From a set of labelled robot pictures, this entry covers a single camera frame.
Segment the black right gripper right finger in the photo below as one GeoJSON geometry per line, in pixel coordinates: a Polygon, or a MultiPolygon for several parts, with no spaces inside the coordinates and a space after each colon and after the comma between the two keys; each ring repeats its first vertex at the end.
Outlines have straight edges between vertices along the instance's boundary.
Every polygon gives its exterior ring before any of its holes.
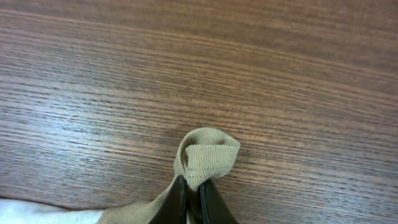
{"type": "Polygon", "coordinates": [[[202,224],[239,224],[224,202],[213,179],[200,185],[202,224]]]}

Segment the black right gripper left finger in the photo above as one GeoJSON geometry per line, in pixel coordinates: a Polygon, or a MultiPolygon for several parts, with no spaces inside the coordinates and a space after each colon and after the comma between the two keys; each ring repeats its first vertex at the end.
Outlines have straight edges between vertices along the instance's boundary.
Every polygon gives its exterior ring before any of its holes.
{"type": "Polygon", "coordinates": [[[186,224],[187,194],[187,182],[182,175],[179,175],[149,224],[186,224]]]}

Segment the white camouflage baby garment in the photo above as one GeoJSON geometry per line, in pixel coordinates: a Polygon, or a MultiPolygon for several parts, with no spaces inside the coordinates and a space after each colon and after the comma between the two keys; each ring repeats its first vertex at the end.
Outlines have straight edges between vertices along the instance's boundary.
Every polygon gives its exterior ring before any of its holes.
{"type": "Polygon", "coordinates": [[[181,141],[174,160],[175,176],[152,201],[136,202],[106,210],[72,211],[21,200],[1,200],[1,223],[149,223],[163,204],[173,182],[182,175],[187,182],[187,223],[202,223],[200,185],[222,177],[232,168],[240,143],[215,128],[190,131],[181,141]]]}

